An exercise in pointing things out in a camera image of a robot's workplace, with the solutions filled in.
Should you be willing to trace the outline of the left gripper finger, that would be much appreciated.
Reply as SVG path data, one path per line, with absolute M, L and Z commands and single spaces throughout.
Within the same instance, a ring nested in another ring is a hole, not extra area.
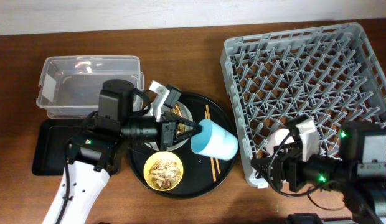
M 180 142 L 187 140 L 191 137 L 193 137 L 196 134 L 199 134 L 202 132 L 202 128 L 193 128 L 189 131 L 185 131 L 183 133 L 177 133 L 174 136 L 174 144 L 179 144 Z
M 178 127 L 179 124 L 183 124 L 185 126 L 192 127 L 193 129 L 202 129 L 202 126 L 198 123 L 185 119 L 177 114 L 171 113 L 171 118 L 172 122 L 176 124 L 176 127 Z

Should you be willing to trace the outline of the pink cup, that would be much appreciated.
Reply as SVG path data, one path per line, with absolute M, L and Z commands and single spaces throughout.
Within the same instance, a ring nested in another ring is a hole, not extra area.
M 290 133 L 288 129 L 279 129 L 267 137 L 266 151 L 273 155 L 275 147 L 279 146 L 284 138 Z

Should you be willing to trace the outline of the blue cup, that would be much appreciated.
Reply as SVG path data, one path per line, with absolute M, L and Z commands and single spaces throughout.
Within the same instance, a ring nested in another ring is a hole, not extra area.
M 233 159 L 238 151 L 238 139 L 217 123 L 203 119 L 199 122 L 202 131 L 191 137 L 192 152 L 223 161 Z

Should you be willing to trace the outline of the yellow bowl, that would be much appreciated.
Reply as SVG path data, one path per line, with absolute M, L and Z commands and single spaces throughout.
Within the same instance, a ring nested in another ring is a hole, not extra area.
M 154 190 L 168 191 L 182 180 L 184 167 L 182 161 L 168 151 L 159 151 L 150 156 L 143 169 L 146 183 Z

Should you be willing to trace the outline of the food scraps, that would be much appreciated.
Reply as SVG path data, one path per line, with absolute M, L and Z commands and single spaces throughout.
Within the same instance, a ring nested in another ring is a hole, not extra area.
M 174 187 L 182 177 L 176 161 L 158 160 L 149 170 L 150 181 L 162 190 Z

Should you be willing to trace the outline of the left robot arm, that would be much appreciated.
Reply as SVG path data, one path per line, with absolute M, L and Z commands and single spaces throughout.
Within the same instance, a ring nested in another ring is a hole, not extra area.
M 82 122 L 79 132 L 66 140 L 64 172 L 44 223 L 85 223 L 90 210 L 120 170 L 123 144 L 155 142 L 160 151 L 201 132 L 199 124 L 170 111 L 181 91 L 159 83 L 152 88 L 159 102 L 121 79 L 107 80 L 99 94 L 98 110 Z

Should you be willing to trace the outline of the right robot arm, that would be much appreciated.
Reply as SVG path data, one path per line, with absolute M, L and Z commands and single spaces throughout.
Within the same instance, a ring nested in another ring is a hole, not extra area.
M 287 124 L 270 157 L 252 159 L 256 175 L 278 194 L 310 197 L 317 190 L 340 192 L 356 223 L 386 220 L 386 130 L 366 121 L 341 126 L 339 159 L 322 156 L 314 120 L 300 116 Z

